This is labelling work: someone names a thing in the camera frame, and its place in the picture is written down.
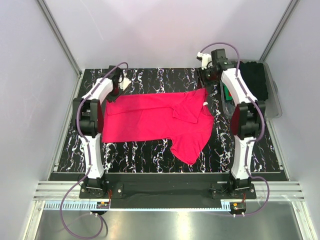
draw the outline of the metal post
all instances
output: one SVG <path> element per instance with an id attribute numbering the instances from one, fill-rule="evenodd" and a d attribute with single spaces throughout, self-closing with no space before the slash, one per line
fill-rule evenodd
<path id="1" fill-rule="evenodd" d="M 54 19 L 54 17 L 52 16 L 45 0 L 36 0 L 36 2 L 38 3 L 43 15 L 45 16 L 53 34 L 55 35 L 57 41 L 59 42 L 66 58 L 68 59 L 68 61 L 70 62 L 73 70 L 75 71 L 76 75 L 79 77 L 81 75 L 81 69 L 79 68 L 74 56 L 72 55 L 65 39 L 63 38 L 58 26 L 57 26 L 57 23 Z"/>
<path id="2" fill-rule="evenodd" d="M 300 0 L 291 0 L 290 3 L 288 4 L 286 10 L 284 11 L 278 25 L 276 26 L 268 44 L 266 45 L 259 61 L 261 62 L 265 62 L 271 49 L 273 48 L 273 46 L 275 45 L 275 42 L 277 41 L 280 33 L 282 32 L 282 30 L 284 29 L 285 25 L 287 24 L 290 16 L 292 15 L 292 13 L 294 12 L 294 10 L 296 9 L 298 3 L 300 2 Z"/>

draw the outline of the red cloth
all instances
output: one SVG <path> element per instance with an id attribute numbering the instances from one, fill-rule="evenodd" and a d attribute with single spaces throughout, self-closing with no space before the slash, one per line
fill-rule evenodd
<path id="1" fill-rule="evenodd" d="M 102 142 L 171 139 L 171 152 L 194 164 L 207 144 L 214 117 L 203 106 L 205 88 L 190 92 L 120 96 L 107 103 Z"/>

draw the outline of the plastic bin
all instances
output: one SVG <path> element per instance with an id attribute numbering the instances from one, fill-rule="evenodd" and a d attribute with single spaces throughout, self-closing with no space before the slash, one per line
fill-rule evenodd
<path id="1" fill-rule="evenodd" d="M 257 63 L 263 64 L 265 80 L 266 80 L 265 84 L 268 90 L 268 99 L 265 101 L 264 117 L 266 119 L 280 118 L 282 116 L 282 109 L 281 109 L 279 98 L 278 98 L 278 88 L 271 76 L 271 72 L 268 64 L 264 61 L 254 61 L 254 60 L 247 60 L 242 62 L 244 63 L 257 62 Z M 220 81 L 220 87 L 221 87 L 222 108 L 223 108 L 224 115 L 226 116 L 226 118 L 231 119 L 236 109 L 235 103 L 232 100 L 226 101 L 225 91 L 221 81 Z"/>

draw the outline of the gray wall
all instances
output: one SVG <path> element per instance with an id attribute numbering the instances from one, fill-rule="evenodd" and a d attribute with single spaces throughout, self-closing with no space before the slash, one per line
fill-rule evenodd
<path id="1" fill-rule="evenodd" d="M 46 0 L 80 68 L 199 66 L 212 42 L 259 59 L 290 0 Z M 227 55 L 235 58 L 227 47 Z"/>
<path id="2" fill-rule="evenodd" d="M 21 239 L 76 75 L 35 0 L 0 1 L 0 236 Z"/>
<path id="3" fill-rule="evenodd" d="M 283 115 L 274 120 L 290 170 L 302 190 L 320 236 L 320 1 L 302 0 L 267 62 Z"/>

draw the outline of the marble tabletop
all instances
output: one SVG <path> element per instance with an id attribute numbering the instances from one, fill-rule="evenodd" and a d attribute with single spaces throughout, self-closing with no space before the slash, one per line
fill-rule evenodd
<path id="1" fill-rule="evenodd" d="M 105 69 L 86 69 L 78 96 L 82 97 L 93 86 Z M 126 76 L 132 80 L 124 94 L 150 94 L 187 92 L 197 89 L 195 68 L 136 68 Z M 171 140 L 160 139 L 142 142 L 101 143 L 101 158 L 107 173 L 221 173 L 228 172 L 233 164 L 234 137 L 230 120 L 224 116 L 219 85 L 214 85 L 207 98 L 214 116 L 211 138 L 194 165 L 176 158 L 170 151 Z M 84 173 L 84 152 L 77 131 L 68 128 L 57 172 Z M 252 172 L 279 172 L 279 163 L 268 129 L 263 139 L 253 148 Z"/>

